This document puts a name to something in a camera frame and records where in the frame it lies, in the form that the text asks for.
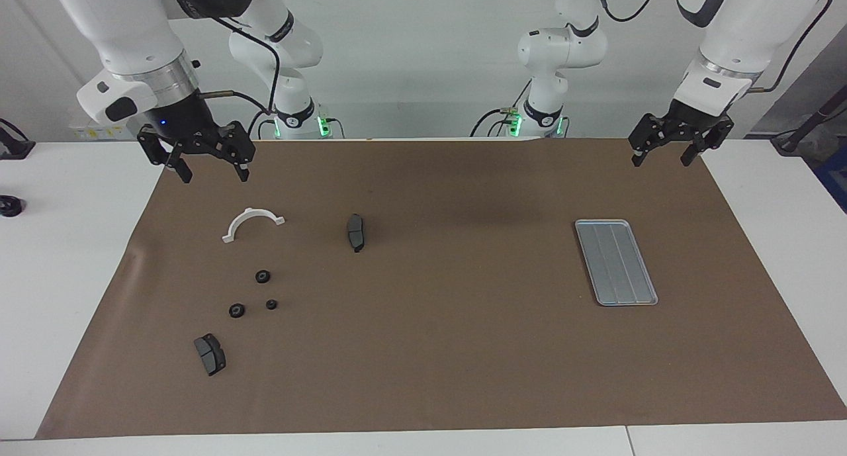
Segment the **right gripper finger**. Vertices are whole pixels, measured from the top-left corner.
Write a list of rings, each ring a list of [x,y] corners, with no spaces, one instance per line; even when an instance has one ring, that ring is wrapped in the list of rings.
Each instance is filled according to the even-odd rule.
[[[162,165],[175,172],[183,183],[190,183],[193,172],[182,158],[183,146],[175,140],[160,136],[154,127],[143,126],[137,133],[137,142],[152,165]]]
[[[238,121],[222,127],[222,160],[233,165],[241,182],[249,179],[249,166],[256,152],[256,146],[243,125]]]

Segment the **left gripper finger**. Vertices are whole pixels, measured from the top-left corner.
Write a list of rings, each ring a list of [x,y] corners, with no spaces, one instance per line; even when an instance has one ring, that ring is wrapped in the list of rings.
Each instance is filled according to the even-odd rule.
[[[720,148],[732,129],[733,122],[718,122],[704,134],[695,133],[690,145],[680,157],[683,166],[690,166],[702,152]]]
[[[638,124],[627,137],[633,151],[631,157],[633,166],[641,166],[649,152],[669,143],[666,125],[668,121],[664,117],[656,117],[651,113],[645,113],[639,119]]]

